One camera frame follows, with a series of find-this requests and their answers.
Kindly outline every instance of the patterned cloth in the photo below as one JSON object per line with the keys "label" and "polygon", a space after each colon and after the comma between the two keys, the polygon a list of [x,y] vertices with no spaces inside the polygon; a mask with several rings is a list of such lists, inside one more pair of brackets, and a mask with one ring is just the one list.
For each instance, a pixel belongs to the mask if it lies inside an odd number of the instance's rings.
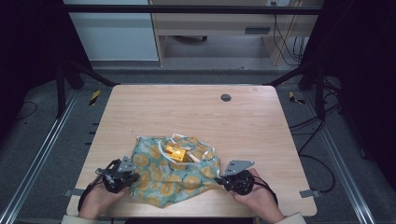
{"label": "patterned cloth", "polygon": [[[195,162],[176,162],[164,152],[167,146],[188,150]],[[132,162],[140,174],[132,184],[132,197],[164,208],[201,194],[218,184],[219,157],[213,147],[195,137],[137,137]]]}

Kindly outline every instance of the human arm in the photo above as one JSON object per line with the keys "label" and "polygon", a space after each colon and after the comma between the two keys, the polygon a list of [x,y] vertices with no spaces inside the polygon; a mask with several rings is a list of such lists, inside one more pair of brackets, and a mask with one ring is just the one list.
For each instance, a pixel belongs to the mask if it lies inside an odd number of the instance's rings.
{"label": "human arm", "polygon": [[101,216],[111,204],[121,199],[128,192],[128,188],[122,189],[119,193],[108,192],[103,184],[93,187],[91,192],[84,199],[78,216],[64,216],[62,224],[81,223],[92,224]]}
{"label": "human arm", "polygon": [[[249,171],[253,176],[255,176],[256,181],[262,182],[264,184],[254,168],[249,169]],[[278,208],[271,192],[268,189],[265,189],[259,185],[254,185],[253,190],[248,195],[239,195],[233,191],[230,192],[237,202],[248,206],[260,218],[267,221],[268,223],[305,223],[300,213],[297,213],[290,217],[285,217]]]}

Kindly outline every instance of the white wall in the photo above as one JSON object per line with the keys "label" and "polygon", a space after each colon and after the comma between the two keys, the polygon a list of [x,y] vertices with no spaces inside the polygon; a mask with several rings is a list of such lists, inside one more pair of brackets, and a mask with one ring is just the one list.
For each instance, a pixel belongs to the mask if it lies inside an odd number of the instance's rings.
{"label": "white wall", "polygon": [[[147,5],[147,0],[64,0],[65,4]],[[70,13],[90,61],[158,61],[148,13]]]}

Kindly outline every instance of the crumpled fabric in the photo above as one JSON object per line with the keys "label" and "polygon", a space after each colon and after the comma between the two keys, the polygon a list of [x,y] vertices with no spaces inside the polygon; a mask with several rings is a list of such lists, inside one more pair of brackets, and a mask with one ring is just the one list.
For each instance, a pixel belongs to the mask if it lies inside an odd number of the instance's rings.
{"label": "crumpled fabric", "polygon": [[[187,149],[197,162],[175,162],[166,146]],[[132,162],[140,174],[130,187],[133,199],[164,208],[199,195],[218,184],[219,157],[216,150],[196,137],[174,134],[136,138]]]}

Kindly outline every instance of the human hand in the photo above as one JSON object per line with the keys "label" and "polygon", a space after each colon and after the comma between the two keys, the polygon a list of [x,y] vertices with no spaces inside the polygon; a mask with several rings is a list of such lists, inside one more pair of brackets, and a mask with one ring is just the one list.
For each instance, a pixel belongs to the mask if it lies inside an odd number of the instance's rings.
{"label": "human hand", "polygon": [[[260,176],[256,169],[252,168],[249,169],[249,171],[253,176],[255,176],[256,182],[263,183],[263,181],[260,180]],[[259,217],[268,223],[277,223],[278,221],[285,218],[280,209],[277,207],[274,196],[271,194],[271,192],[259,185],[254,185],[253,190],[247,195],[239,195],[238,193],[231,190],[230,193],[233,195],[233,199],[236,202],[248,206]]]}
{"label": "human hand", "polygon": [[96,185],[84,199],[78,217],[96,220],[111,204],[121,199],[127,192],[128,188],[124,188],[116,194],[107,191],[103,184]]}

